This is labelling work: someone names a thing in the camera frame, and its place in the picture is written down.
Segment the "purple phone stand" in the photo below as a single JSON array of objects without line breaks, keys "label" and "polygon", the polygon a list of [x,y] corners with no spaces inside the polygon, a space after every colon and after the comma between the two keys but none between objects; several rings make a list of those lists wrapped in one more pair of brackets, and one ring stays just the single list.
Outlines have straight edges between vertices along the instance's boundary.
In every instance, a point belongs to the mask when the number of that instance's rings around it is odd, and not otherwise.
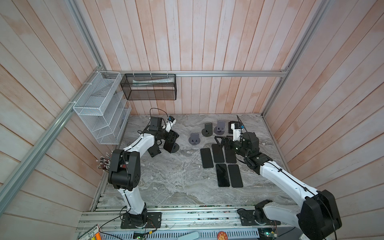
[{"label": "purple phone stand", "polygon": [[223,135],[225,133],[225,126],[226,126],[225,121],[222,121],[222,120],[217,121],[217,125],[214,128],[214,133],[220,136]]}]

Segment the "blue phone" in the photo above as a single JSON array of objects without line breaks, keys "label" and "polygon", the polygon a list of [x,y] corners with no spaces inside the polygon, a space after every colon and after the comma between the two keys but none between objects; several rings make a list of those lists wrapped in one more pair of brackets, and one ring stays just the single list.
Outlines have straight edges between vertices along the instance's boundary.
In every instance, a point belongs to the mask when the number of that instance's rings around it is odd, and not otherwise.
[{"label": "blue phone", "polygon": [[169,149],[173,146],[174,143],[176,143],[178,137],[179,134],[174,131],[167,133],[165,137],[164,149],[169,152]]}]

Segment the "black phone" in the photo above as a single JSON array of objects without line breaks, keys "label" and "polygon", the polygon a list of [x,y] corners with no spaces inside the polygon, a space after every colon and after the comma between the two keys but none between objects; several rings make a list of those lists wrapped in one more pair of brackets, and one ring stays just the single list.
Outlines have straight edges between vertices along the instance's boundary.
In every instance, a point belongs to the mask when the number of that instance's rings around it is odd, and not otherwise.
[{"label": "black phone", "polygon": [[216,164],[216,172],[219,187],[229,187],[230,180],[226,164]]},{"label": "black phone", "polygon": [[212,144],[212,152],[213,152],[213,157],[214,157],[215,163],[224,163],[225,162],[223,148],[220,145]]}]

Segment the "black stand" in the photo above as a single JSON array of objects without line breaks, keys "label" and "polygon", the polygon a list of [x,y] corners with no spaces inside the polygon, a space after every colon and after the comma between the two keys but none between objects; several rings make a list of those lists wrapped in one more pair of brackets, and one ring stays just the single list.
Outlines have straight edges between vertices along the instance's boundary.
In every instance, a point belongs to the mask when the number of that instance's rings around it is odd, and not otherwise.
[{"label": "black stand", "polygon": [[159,145],[155,143],[152,147],[148,148],[148,153],[152,158],[160,154],[161,151],[160,151]]},{"label": "black stand", "polygon": [[238,121],[230,121],[230,122],[229,122],[229,126],[228,126],[228,128],[229,128],[228,133],[229,133],[230,135],[232,135],[232,134],[234,133],[234,130],[239,130],[239,129],[241,129],[241,123],[238,122]]}]

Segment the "grey round stand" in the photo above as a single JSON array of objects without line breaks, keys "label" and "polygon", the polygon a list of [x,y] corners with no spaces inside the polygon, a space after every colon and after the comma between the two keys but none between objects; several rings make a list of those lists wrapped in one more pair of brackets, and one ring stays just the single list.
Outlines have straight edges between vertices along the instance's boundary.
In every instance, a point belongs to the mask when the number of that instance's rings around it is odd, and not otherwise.
[{"label": "grey round stand", "polygon": [[204,128],[202,129],[202,135],[204,137],[211,137],[213,135],[213,124],[205,123]]}]

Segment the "green phone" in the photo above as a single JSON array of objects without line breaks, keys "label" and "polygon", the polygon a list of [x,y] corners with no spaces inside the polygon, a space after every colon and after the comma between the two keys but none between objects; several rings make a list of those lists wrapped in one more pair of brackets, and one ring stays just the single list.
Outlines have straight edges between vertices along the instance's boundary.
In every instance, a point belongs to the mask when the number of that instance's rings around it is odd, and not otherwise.
[{"label": "green phone", "polygon": [[211,150],[209,148],[200,149],[202,165],[204,169],[213,168],[214,163],[212,159]]}]

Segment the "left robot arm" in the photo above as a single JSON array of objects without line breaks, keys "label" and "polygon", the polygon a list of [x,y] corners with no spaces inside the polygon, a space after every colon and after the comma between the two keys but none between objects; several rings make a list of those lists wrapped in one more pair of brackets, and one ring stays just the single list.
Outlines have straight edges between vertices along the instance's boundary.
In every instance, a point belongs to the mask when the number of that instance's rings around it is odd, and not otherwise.
[{"label": "left robot arm", "polygon": [[139,137],[129,146],[112,153],[109,167],[108,183],[121,193],[127,206],[128,219],[136,226],[147,222],[147,207],[143,201],[138,185],[141,178],[141,157],[148,152],[153,158],[160,154],[160,143],[169,153],[176,153],[179,134],[172,130],[176,119],[169,116],[167,120],[151,117],[149,124],[140,131]]}]

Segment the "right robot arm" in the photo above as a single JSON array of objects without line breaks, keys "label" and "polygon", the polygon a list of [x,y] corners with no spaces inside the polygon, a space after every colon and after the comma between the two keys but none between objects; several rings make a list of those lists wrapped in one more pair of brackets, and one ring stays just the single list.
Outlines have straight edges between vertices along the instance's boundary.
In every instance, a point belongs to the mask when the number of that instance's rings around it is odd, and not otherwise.
[{"label": "right robot arm", "polygon": [[327,190],[319,191],[281,168],[262,153],[255,133],[234,130],[232,136],[215,138],[220,147],[233,150],[256,174],[268,179],[296,203],[295,206],[264,200],[256,204],[254,221],[266,225],[279,221],[300,229],[310,240],[324,240],[342,227],[336,199]]}]

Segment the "black mesh basket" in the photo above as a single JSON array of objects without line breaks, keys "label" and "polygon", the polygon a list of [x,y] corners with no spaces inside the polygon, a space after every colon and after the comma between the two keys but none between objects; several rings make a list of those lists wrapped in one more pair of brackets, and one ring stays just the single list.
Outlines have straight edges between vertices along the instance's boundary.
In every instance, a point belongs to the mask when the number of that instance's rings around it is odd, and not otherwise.
[{"label": "black mesh basket", "polygon": [[124,74],[120,86],[129,101],[175,101],[174,74]]}]

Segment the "bundle of pencils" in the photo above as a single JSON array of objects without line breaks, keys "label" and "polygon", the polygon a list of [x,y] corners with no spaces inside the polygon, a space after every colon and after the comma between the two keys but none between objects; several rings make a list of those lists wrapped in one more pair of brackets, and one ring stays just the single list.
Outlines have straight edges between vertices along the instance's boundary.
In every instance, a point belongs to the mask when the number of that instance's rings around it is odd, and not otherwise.
[{"label": "bundle of pencils", "polygon": [[104,156],[101,156],[99,159],[96,160],[97,162],[97,168],[108,172],[110,170],[112,161],[112,153],[106,153]]}]

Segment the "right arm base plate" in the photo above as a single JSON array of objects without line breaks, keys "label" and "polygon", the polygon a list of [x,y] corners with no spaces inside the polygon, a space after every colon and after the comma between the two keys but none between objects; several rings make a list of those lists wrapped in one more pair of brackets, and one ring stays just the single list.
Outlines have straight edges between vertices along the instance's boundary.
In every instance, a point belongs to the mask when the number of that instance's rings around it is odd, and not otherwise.
[{"label": "right arm base plate", "polygon": [[280,221],[272,221],[267,219],[265,214],[259,209],[246,210],[243,208],[237,209],[237,214],[240,217],[242,226],[265,226],[265,225],[281,225]]}]

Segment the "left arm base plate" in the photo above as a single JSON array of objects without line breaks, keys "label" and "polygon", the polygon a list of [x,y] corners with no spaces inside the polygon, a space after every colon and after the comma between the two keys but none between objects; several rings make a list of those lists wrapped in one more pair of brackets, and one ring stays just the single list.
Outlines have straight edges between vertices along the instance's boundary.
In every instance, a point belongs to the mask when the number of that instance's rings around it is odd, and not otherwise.
[{"label": "left arm base plate", "polygon": [[160,212],[143,212],[140,215],[125,213],[121,223],[121,229],[143,229],[161,227],[162,213]]}]

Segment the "aluminium rail front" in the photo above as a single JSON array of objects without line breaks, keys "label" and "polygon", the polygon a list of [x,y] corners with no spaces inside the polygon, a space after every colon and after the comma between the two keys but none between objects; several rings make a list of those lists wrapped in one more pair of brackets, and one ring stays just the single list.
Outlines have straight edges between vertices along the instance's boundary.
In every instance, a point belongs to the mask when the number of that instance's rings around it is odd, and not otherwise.
[{"label": "aluminium rail front", "polygon": [[[148,208],[149,213],[161,213],[160,230],[238,229],[243,228],[237,209],[254,210],[254,206],[186,206]],[[94,225],[104,225],[105,231],[121,231],[120,208],[98,208],[84,212],[76,227],[83,233]]]}]

